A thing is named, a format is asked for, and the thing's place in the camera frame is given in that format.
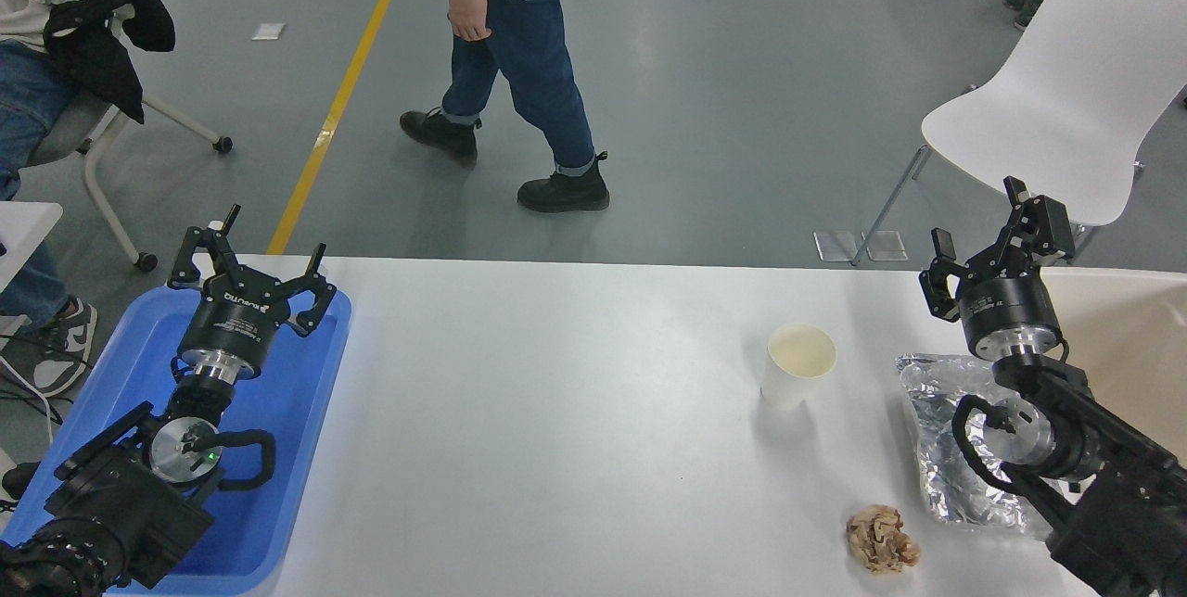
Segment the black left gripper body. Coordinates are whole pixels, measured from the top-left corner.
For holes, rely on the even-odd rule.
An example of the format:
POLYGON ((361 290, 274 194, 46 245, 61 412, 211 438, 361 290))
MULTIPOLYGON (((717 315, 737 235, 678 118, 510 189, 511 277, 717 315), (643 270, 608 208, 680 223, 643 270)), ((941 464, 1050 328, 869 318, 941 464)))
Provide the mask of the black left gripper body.
POLYGON ((228 353, 243 368, 262 368, 288 301, 280 280, 255 269, 208 279, 193 318, 182 336, 177 356, 195 366, 199 353, 228 353))

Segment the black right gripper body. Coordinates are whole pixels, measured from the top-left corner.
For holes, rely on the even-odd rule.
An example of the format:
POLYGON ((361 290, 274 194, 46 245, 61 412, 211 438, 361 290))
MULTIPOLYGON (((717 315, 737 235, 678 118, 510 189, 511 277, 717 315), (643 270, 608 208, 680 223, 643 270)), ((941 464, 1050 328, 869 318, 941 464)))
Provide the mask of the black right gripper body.
POLYGON ((977 358, 1050 353, 1064 343, 1064 328, 1040 267, 1015 277, 964 273, 956 301, 965 344, 977 358))

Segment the person's hand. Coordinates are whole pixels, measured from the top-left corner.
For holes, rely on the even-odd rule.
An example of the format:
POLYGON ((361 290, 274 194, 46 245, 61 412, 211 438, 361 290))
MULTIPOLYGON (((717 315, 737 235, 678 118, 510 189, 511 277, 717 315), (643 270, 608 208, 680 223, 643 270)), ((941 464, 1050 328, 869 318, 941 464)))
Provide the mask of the person's hand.
POLYGON ((453 36, 466 43, 491 38, 488 9, 488 0, 449 0, 447 20, 453 36))

